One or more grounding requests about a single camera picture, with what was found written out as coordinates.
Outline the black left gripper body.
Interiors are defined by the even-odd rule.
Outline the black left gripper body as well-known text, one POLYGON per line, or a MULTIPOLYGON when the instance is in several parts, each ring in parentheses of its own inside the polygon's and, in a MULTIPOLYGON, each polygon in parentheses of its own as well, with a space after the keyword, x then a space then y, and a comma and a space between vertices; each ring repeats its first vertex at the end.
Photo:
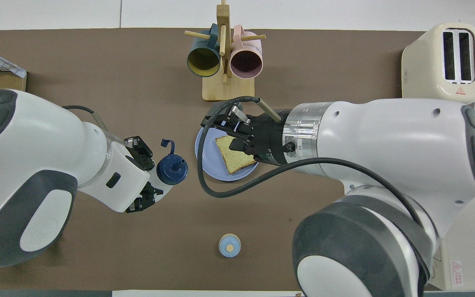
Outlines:
POLYGON ((143 157, 137 155, 137 156, 127 156, 127 159, 132 162, 136 167, 141 169, 142 171, 147 171, 145 164, 144 164, 144 159, 143 157))

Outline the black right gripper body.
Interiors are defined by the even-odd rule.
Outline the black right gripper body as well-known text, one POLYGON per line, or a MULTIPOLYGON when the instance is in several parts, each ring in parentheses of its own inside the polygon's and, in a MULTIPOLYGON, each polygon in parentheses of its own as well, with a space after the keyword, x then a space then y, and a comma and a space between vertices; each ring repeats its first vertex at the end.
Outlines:
POLYGON ((266 113, 252 117, 253 139, 249 143, 249 154, 258 162, 281 166, 287 164, 283 152, 283 130, 290 111, 278 113, 282 118, 281 124, 277 124, 266 113))

